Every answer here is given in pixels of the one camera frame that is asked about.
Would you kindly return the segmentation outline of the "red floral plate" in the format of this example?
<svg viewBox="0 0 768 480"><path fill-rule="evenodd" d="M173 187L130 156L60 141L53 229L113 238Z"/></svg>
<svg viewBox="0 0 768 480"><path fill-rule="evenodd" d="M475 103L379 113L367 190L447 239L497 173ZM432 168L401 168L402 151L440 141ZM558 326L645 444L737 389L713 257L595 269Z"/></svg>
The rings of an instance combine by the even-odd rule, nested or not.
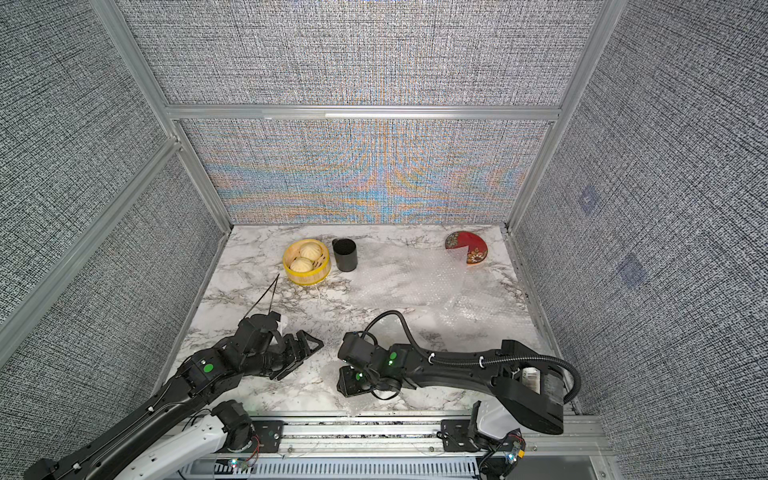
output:
<svg viewBox="0 0 768 480"><path fill-rule="evenodd" d="M479 235L469 231L455 231L450 233L445 241L447 250L466 249L466 263L476 265L482 263L488 255L489 249L485 240Z"/></svg>

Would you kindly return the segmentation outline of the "bubble white plate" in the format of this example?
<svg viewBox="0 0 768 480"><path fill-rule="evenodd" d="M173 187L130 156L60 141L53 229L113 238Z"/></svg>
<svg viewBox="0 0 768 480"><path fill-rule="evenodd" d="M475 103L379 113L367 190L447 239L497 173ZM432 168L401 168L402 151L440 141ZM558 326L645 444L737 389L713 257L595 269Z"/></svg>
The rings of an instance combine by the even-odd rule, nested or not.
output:
<svg viewBox="0 0 768 480"><path fill-rule="evenodd" d="M348 416L384 415L408 409L401 395L391 398L392 395L393 392L375 391L349 398L338 396L336 407Z"/></svg>

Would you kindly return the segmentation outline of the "bubble wrap around orange plate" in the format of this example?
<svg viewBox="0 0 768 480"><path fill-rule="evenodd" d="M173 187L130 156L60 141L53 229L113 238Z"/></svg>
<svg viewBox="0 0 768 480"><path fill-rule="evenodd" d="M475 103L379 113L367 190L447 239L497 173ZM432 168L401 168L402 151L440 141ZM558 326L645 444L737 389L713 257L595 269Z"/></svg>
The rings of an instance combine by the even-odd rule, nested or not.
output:
<svg viewBox="0 0 768 480"><path fill-rule="evenodd" d="M382 310L445 307L462 292L468 267L466 248L360 244L348 295L361 307Z"/></svg>

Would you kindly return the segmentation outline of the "bubble dark red plate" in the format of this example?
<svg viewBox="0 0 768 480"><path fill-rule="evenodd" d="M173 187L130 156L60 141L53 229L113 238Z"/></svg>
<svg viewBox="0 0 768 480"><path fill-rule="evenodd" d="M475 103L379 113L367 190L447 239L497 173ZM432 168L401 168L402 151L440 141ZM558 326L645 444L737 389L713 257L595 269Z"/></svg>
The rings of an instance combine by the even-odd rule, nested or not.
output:
<svg viewBox="0 0 768 480"><path fill-rule="evenodd" d="M547 345L524 302L502 287L473 285L416 319L416 338L438 351L473 352L517 340L542 353Z"/></svg>

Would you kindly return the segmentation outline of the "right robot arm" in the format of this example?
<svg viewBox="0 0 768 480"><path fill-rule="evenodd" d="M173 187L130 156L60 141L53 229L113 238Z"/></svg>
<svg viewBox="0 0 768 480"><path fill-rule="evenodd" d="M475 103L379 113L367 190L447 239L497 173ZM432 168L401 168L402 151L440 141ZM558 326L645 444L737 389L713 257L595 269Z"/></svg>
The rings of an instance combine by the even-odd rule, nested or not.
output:
<svg viewBox="0 0 768 480"><path fill-rule="evenodd" d="M505 340L484 352L426 352L411 344L386 349L357 333L344 336L337 390L345 397L446 387L490 395L521 426L548 435L564 432L564 407L582 378L567 361Z"/></svg>

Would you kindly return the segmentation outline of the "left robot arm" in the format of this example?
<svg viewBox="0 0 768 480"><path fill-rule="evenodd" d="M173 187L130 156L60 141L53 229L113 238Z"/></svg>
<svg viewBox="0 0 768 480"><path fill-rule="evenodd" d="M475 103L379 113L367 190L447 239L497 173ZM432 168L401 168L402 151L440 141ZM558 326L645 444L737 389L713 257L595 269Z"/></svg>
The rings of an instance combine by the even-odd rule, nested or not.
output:
<svg viewBox="0 0 768 480"><path fill-rule="evenodd" d="M247 376L279 381L324 343L300 330L236 333L190 355L159 391L96 439L59 460L41 458L25 479L114 479L172 427L205 409Z"/></svg>

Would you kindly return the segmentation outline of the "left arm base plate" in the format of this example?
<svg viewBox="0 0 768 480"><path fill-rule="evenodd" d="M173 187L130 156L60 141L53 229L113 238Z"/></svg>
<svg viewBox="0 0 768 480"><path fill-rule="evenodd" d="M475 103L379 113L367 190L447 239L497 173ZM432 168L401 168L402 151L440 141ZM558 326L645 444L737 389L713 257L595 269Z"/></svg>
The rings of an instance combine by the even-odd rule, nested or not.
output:
<svg viewBox="0 0 768 480"><path fill-rule="evenodd" d="M237 427L234 433L227 435L219 453L277 453L284 426L285 423L281 420L256 420L252 421L249 427Z"/></svg>

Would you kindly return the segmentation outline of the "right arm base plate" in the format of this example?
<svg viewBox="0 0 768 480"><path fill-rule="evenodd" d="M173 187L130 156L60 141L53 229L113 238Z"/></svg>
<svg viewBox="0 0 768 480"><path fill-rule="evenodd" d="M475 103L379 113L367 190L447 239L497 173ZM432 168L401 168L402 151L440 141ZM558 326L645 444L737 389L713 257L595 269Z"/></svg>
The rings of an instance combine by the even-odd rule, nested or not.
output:
<svg viewBox="0 0 768 480"><path fill-rule="evenodd" d="M445 452L476 453L488 446L470 420L442 420L436 436Z"/></svg>

